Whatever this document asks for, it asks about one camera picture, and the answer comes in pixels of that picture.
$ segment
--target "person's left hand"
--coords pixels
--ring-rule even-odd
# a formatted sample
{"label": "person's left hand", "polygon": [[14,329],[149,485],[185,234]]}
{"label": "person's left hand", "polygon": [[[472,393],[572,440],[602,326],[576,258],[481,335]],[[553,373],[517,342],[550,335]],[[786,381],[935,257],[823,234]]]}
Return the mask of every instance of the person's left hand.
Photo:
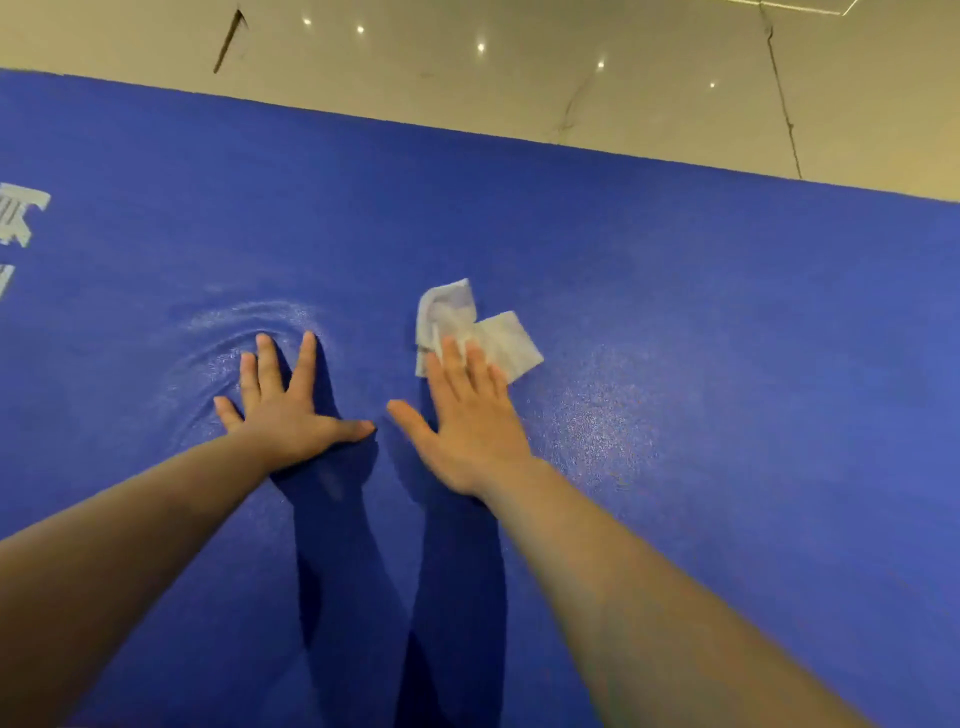
{"label": "person's left hand", "polygon": [[256,335],[257,354],[240,356],[240,397],[244,419],[226,397],[213,398],[228,437],[241,438],[263,458],[268,473],[307,460],[336,443],[354,443],[370,435],[367,420],[337,420],[315,413],[313,380],[317,369],[317,337],[307,331],[300,344],[297,368],[283,391],[274,340]]}

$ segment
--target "person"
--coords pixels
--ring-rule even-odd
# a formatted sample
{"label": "person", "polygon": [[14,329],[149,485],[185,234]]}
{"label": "person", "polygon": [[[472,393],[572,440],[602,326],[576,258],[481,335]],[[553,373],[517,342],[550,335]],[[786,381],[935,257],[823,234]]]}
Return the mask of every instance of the person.
{"label": "person", "polygon": [[[56,726],[206,541],[269,473],[371,435],[314,413],[307,332],[284,391],[273,340],[240,360],[227,431],[0,542],[0,724]],[[530,565],[608,726],[863,726],[715,595],[527,444],[502,372],[475,343],[427,357],[439,429],[387,404],[426,466],[482,500]]]}

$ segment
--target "white logo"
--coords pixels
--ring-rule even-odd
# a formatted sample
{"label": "white logo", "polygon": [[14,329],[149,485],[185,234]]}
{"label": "white logo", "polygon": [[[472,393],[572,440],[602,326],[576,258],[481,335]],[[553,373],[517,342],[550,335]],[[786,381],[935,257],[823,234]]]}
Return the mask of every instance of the white logo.
{"label": "white logo", "polygon": [[12,275],[13,266],[0,263],[0,298],[3,298],[3,292],[7,290],[7,283],[10,282]]}
{"label": "white logo", "polygon": [[46,209],[49,202],[50,195],[46,192],[0,182],[0,243],[10,245],[16,240],[21,248],[26,248],[30,228],[23,216],[30,205]]}

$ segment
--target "blue surface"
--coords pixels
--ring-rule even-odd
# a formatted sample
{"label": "blue surface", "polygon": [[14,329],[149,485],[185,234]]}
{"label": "blue surface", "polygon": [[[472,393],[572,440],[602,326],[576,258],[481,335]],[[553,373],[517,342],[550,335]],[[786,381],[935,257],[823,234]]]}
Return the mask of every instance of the blue surface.
{"label": "blue surface", "polygon": [[259,330],[381,424],[257,491],[77,722],[593,723],[516,550],[383,420],[469,276],[546,357],[540,454],[880,724],[960,724],[960,207],[16,73],[0,182],[53,195],[0,247],[0,536],[217,434]]}

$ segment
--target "person's right arm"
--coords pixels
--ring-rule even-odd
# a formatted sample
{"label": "person's right arm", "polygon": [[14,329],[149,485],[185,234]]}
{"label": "person's right arm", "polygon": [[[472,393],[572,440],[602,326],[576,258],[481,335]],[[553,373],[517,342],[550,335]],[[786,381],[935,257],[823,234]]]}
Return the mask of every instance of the person's right arm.
{"label": "person's right arm", "polygon": [[535,458],[475,345],[427,357],[440,420],[391,415],[451,490],[481,498],[536,575],[609,726],[866,726],[751,624]]}

